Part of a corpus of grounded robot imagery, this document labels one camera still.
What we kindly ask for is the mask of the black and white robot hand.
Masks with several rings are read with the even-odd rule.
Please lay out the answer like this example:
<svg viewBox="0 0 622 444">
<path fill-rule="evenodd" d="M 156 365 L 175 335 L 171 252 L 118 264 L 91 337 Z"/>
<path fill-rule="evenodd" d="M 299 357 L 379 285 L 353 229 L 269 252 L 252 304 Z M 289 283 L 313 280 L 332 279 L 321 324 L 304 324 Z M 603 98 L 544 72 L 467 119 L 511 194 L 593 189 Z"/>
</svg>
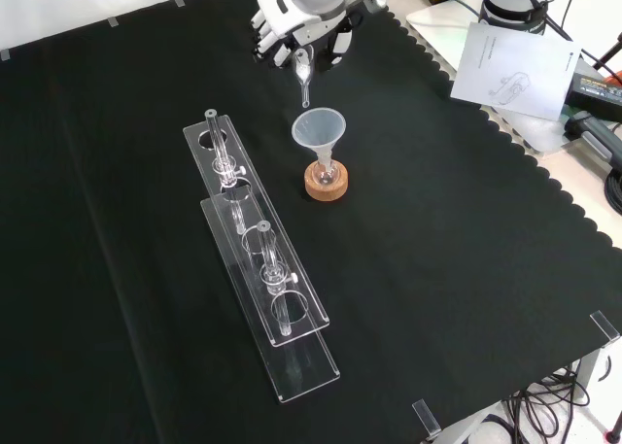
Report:
<svg viewBox="0 0 622 444">
<path fill-rule="evenodd" d="M 277 68 L 287 66 L 299 49 L 324 42 L 321 69 L 339 64 L 350 48 L 354 9 L 364 0 L 257 0 L 251 19 L 256 32 L 255 56 Z"/>
</svg>

